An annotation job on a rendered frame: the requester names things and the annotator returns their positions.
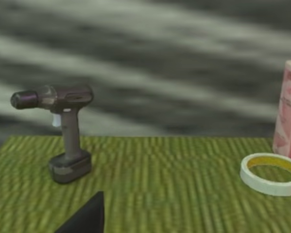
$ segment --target drill handle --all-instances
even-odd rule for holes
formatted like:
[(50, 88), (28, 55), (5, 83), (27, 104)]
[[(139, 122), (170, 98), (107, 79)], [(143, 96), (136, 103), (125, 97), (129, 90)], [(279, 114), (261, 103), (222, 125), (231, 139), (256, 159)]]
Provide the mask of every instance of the drill handle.
[(61, 114), (61, 128), (66, 159), (81, 157), (78, 109), (65, 109)]

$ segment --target roll of tape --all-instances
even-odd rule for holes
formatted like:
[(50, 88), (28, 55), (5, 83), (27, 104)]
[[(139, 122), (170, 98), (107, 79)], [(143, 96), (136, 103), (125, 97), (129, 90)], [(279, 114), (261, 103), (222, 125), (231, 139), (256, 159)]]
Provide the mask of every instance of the roll of tape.
[(260, 193), (288, 197), (291, 196), (291, 182), (273, 182), (263, 179), (250, 171), (254, 166), (277, 166), (291, 172), (291, 159), (272, 153), (256, 153), (245, 157), (241, 162), (240, 177), (243, 182)]

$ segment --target yellow inner tape core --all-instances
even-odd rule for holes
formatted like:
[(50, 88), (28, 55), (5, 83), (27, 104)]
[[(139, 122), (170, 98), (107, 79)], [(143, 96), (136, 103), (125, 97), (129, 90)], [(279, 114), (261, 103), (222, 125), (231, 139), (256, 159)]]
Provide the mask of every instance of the yellow inner tape core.
[(291, 172), (291, 163), (287, 160), (270, 157), (270, 156), (261, 156), (256, 157), (248, 161), (248, 168), (252, 168), (254, 166), (277, 166), (283, 168), (289, 172)]

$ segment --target blurred gray background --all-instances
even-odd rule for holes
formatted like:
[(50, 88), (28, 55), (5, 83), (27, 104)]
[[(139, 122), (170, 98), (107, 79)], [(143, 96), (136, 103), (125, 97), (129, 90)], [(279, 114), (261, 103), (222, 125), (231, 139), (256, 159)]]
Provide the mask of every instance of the blurred gray background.
[(291, 0), (0, 0), (0, 145), (60, 134), (13, 92), (87, 82), (85, 135), (272, 136)]

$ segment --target power drill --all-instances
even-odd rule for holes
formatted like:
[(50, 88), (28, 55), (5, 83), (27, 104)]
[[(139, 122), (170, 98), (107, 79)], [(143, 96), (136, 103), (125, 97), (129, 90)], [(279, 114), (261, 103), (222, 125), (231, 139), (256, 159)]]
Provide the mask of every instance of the power drill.
[(16, 109), (50, 110), (52, 125), (61, 126), (65, 152), (49, 161), (51, 177), (57, 183), (72, 182), (91, 171), (91, 154), (80, 147), (78, 112), (93, 99), (91, 87), (84, 84), (46, 85), (16, 92), (10, 99)]

